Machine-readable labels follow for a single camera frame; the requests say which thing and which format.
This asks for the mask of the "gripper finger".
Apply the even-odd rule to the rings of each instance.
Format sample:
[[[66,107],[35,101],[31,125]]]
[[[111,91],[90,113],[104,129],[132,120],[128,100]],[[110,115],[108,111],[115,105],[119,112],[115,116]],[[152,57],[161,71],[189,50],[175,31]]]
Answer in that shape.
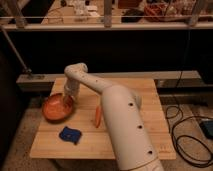
[[[72,107],[73,104],[74,104],[74,100],[73,100],[73,98],[71,96],[65,96],[63,98],[63,103],[67,107]]]

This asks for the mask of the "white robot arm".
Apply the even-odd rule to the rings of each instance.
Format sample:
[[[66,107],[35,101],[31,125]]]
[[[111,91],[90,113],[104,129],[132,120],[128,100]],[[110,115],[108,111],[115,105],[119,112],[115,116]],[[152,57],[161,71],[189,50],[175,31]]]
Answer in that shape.
[[[118,167],[121,171],[164,171],[142,121],[141,96],[116,82],[91,74],[84,63],[64,69],[66,95],[77,96],[83,84],[101,97],[101,109]]]

